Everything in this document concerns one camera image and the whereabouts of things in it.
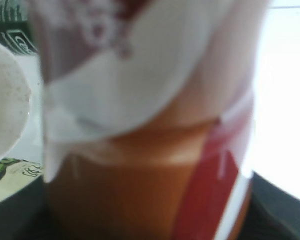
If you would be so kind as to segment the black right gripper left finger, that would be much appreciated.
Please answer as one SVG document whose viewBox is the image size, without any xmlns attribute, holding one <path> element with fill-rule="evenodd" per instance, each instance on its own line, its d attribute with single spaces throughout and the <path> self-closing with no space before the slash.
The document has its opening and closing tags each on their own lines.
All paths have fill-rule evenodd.
<svg viewBox="0 0 300 240">
<path fill-rule="evenodd" d="M 44 208 L 41 177 L 0 201 L 0 240 L 12 240 Z"/>
</svg>

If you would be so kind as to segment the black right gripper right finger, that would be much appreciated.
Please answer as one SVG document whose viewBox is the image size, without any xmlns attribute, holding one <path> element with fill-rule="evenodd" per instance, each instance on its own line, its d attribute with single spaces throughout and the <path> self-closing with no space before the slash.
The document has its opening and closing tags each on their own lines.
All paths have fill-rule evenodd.
<svg viewBox="0 0 300 240">
<path fill-rule="evenodd" d="M 300 240 L 300 200 L 255 173 L 239 240 Z"/>
</svg>

